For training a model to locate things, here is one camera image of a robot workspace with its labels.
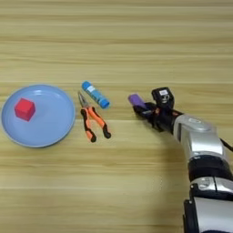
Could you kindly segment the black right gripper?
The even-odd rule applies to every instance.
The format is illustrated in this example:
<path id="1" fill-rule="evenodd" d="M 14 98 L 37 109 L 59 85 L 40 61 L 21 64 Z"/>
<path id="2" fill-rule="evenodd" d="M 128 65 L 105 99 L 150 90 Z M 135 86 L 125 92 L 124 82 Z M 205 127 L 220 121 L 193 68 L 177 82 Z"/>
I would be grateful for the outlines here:
<path id="1" fill-rule="evenodd" d="M 169 107 L 160 107 L 155 103 L 146 102 L 146 108 L 133 106 L 135 113 L 146 120 L 152 119 L 152 126 L 159 132 L 167 131 L 170 134 L 174 131 L 176 119 L 182 115 L 181 112 Z"/>

